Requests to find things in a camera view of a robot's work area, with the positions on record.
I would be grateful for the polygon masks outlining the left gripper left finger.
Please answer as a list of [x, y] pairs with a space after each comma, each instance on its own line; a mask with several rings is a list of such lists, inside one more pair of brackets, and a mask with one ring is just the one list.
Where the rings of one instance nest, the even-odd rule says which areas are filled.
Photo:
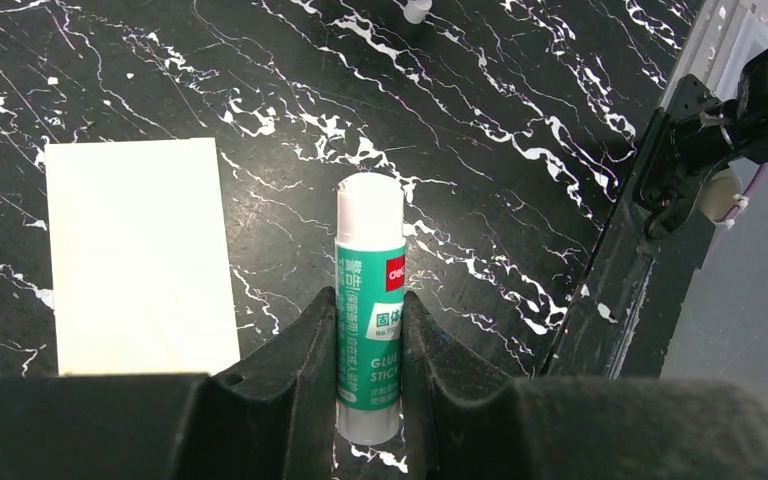
[[0, 479], [327, 479], [335, 400], [326, 287], [215, 375], [0, 377]]

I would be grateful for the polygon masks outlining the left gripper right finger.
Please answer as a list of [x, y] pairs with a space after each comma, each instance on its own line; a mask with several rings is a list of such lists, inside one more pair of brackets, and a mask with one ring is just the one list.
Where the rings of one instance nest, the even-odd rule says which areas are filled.
[[768, 479], [768, 405], [737, 385], [512, 377], [414, 293], [402, 347], [412, 479]]

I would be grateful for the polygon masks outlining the cream envelope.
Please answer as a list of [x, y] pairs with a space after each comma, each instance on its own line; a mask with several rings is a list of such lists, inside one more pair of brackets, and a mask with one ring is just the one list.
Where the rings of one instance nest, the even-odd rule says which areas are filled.
[[237, 362], [214, 140], [50, 144], [44, 160], [59, 374]]

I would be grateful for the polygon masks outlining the green white glue stick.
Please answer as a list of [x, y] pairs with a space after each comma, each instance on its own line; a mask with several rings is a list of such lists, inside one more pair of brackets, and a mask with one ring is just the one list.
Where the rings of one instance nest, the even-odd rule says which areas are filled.
[[361, 172], [336, 193], [337, 430], [378, 445], [400, 424], [404, 192], [394, 178]]

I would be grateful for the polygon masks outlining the white glue stick cap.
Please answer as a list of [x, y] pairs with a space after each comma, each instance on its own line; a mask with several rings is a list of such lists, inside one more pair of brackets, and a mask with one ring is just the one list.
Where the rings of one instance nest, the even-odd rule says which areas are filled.
[[403, 7], [404, 19], [413, 25], [421, 24], [433, 6], [432, 0], [407, 0]]

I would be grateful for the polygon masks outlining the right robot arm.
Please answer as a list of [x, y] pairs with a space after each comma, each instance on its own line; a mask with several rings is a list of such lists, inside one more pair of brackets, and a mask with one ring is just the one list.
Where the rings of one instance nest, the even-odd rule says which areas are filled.
[[686, 223], [727, 163], [768, 163], [768, 48], [742, 68], [733, 99], [718, 99], [692, 74], [681, 78], [670, 104], [657, 109], [640, 157], [635, 200], [649, 213], [643, 231], [651, 240]]

